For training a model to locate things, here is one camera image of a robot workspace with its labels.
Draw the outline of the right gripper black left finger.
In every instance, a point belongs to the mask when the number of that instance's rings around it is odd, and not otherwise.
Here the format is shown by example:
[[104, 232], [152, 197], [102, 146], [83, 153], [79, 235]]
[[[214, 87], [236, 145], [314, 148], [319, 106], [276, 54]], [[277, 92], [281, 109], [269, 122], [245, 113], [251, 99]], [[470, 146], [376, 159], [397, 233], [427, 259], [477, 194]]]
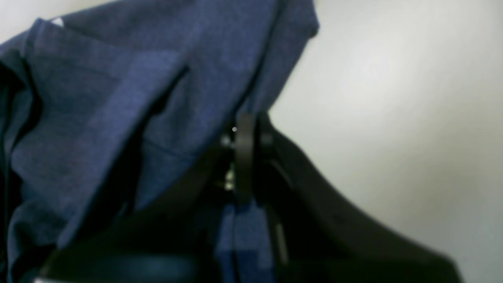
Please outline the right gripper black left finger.
[[58, 251], [41, 283], [221, 283], [214, 257], [228, 203], [253, 201], [255, 116], [225, 128], [156, 201], [93, 237]]

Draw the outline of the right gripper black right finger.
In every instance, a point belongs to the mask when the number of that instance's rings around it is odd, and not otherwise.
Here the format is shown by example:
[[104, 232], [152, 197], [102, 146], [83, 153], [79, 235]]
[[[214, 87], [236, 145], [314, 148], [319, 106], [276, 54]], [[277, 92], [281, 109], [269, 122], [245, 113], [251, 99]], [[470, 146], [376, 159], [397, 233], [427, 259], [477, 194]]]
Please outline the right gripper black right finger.
[[266, 114], [255, 122], [254, 192], [279, 283], [460, 283], [455, 263], [348, 201]]

